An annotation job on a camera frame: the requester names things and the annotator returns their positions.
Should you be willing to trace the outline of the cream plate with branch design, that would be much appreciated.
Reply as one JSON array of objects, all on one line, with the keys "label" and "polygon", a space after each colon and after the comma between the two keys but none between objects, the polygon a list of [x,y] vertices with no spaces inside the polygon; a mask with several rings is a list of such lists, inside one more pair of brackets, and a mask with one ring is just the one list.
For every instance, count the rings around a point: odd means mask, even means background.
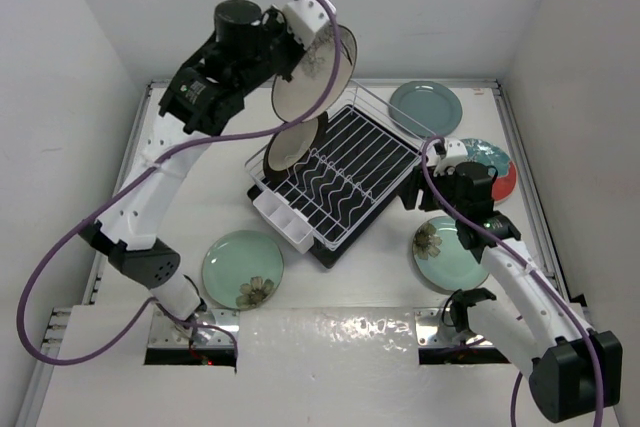
[{"label": "cream plate with branch design", "polygon": [[[353,32],[340,25],[339,69],[333,86],[310,118],[322,114],[342,95],[356,67],[358,46]],[[330,27],[318,37],[291,73],[291,80],[276,77],[271,101],[276,116],[291,122],[310,110],[324,92],[331,77],[335,59],[335,42]]]}]

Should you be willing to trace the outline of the green plate with flower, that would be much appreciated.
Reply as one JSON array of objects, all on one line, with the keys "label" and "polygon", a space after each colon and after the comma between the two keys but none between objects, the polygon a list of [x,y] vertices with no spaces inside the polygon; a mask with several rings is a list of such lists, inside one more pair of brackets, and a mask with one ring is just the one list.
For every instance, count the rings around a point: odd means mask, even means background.
[{"label": "green plate with flower", "polygon": [[455,221],[449,216],[424,222],[414,233],[411,249],[424,278],[442,290],[475,289],[489,277],[460,244]]},{"label": "green plate with flower", "polygon": [[207,251],[201,277],[205,291],[217,304],[241,311],[267,302],[284,274],[284,259],[268,235],[239,230],[218,239]]}]

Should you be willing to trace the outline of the dark rimmed cream plate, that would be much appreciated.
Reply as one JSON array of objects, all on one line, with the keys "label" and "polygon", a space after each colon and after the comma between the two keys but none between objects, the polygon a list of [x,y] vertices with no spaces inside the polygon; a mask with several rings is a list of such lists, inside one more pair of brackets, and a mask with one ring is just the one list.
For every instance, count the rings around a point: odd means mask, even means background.
[{"label": "dark rimmed cream plate", "polygon": [[265,178],[270,182],[281,182],[300,170],[308,161],[311,150],[322,144],[328,122],[328,114],[324,112],[275,134],[263,156]]}]

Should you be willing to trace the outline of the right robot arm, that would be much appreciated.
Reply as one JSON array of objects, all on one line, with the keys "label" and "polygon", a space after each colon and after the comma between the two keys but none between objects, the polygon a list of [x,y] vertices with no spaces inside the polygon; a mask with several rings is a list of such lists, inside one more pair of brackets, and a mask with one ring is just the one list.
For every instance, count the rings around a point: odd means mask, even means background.
[{"label": "right robot arm", "polygon": [[455,221],[461,246],[502,287],[510,315],[487,288],[458,288],[441,326],[458,337],[481,336],[518,369],[540,413],[552,423],[588,413],[600,426],[620,400],[623,348],[610,331],[579,317],[544,276],[511,219],[494,207],[494,175],[461,162],[414,168],[400,198],[408,210],[442,209]]}]

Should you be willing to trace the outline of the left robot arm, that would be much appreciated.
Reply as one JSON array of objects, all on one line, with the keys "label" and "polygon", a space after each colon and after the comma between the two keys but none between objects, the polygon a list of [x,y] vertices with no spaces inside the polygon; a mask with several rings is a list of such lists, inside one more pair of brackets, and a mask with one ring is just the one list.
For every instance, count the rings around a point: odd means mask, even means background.
[{"label": "left robot arm", "polygon": [[92,248],[173,317],[187,321],[204,302],[181,273],[179,254],[158,237],[169,206],[248,94],[274,76],[289,77],[334,17],[315,0],[266,10],[248,0],[218,4],[213,34],[174,74],[116,202],[81,229]]}]

